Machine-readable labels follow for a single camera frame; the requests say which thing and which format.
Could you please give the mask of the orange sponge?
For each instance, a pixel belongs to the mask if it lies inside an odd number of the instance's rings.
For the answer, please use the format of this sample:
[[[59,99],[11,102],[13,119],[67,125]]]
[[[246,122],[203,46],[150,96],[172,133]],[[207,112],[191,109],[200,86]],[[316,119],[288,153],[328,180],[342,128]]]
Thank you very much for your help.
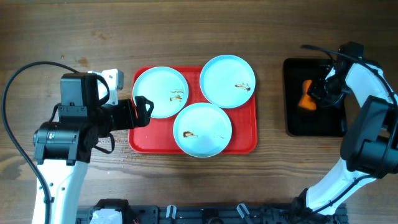
[[[305,80],[302,85],[303,95],[299,100],[298,106],[305,110],[315,111],[317,109],[317,105],[312,97],[308,94],[308,90],[312,84],[312,80]]]

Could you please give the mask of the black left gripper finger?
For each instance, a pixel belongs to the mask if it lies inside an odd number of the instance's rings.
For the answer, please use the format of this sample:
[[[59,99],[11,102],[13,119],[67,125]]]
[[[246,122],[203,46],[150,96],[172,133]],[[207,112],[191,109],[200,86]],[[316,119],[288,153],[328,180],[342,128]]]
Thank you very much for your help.
[[[150,116],[152,115],[152,112],[154,110],[154,103],[150,100],[148,100],[146,97],[144,96],[135,96],[134,97],[135,100],[135,105],[146,105],[146,109],[149,112]]]
[[[137,105],[136,109],[136,117],[134,119],[134,127],[141,128],[145,127],[150,123],[150,114],[146,109],[146,105]]]

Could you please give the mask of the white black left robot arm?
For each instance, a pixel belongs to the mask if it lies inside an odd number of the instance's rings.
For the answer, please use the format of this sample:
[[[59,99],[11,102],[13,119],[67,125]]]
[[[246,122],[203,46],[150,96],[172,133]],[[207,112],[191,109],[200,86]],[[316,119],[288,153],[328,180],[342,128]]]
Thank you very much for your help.
[[[33,223],[75,223],[91,151],[108,152],[97,145],[99,139],[150,123],[153,102],[144,96],[118,99],[123,85],[118,69],[62,76],[58,121],[44,122],[33,137],[34,159],[45,181],[37,183]]]

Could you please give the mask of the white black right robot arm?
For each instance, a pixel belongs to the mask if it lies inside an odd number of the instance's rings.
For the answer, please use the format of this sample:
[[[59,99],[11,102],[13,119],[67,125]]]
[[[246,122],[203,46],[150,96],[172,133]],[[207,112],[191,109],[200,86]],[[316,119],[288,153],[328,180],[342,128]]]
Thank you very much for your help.
[[[333,222],[355,191],[397,173],[397,94],[356,42],[325,59],[286,59],[283,80],[287,132],[342,139],[338,162],[294,199],[290,221]]]

